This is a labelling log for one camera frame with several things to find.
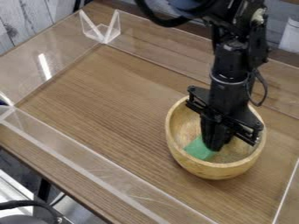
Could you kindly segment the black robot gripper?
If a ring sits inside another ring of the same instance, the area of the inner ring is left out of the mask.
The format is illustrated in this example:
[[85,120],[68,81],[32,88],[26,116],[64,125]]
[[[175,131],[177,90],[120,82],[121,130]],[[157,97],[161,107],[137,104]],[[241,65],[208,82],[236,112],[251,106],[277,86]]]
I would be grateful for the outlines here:
[[200,131],[204,145],[220,150],[237,137],[253,146],[264,124],[248,107],[252,102],[260,106],[264,101],[251,99],[255,81],[264,82],[260,73],[245,73],[239,80],[209,75],[209,89],[188,86],[189,97],[185,106],[200,115]]

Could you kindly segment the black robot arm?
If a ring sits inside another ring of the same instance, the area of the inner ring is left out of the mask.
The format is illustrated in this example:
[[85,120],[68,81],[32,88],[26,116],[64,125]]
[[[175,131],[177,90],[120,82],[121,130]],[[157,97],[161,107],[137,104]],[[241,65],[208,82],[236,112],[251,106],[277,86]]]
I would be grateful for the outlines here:
[[211,27],[213,63],[209,88],[189,86],[185,106],[200,114],[201,141],[219,151],[232,137],[257,143],[264,129],[251,106],[252,88],[263,81],[257,68],[267,62],[267,7],[264,0],[169,0],[185,18]]

